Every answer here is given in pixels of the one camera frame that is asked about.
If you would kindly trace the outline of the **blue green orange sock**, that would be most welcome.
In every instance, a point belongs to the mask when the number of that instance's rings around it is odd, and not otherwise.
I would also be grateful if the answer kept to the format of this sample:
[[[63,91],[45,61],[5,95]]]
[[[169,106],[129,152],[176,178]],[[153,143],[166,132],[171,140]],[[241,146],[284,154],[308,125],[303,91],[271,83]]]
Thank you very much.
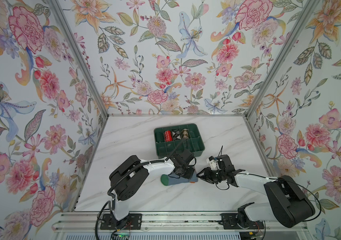
[[[162,175],[160,177],[160,182],[164,186],[173,186],[184,183],[196,183],[198,182],[198,178],[195,173],[186,173],[184,175],[172,173],[170,175]]]

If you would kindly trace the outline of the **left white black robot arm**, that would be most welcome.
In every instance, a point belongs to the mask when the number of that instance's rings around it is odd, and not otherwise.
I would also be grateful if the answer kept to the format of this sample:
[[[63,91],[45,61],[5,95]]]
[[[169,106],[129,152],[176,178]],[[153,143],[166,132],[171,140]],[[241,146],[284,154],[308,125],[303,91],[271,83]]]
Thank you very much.
[[[130,156],[110,176],[111,197],[110,212],[116,221],[122,221],[129,215],[127,201],[133,197],[148,177],[175,175],[181,180],[193,178],[196,157],[189,150],[177,153],[173,150],[167,157],[158,160],[141,160],[136,155]]]

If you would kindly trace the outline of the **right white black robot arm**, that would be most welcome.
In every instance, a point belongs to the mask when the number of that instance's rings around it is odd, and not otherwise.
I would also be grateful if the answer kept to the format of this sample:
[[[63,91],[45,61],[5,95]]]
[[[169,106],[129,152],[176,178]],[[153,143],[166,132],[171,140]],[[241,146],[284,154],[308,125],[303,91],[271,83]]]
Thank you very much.
[[[313,204],[290,176],[269,178],[236,169],[228,155],[209,157],[207,163],[209,166],[197,173],[199,179],[213,185],[225,182],[229,187],[245,188],[267,197],[266,203],[252,202],[237,209],[234,222],[240,228],[267,221],[292,228],[315,215]]]

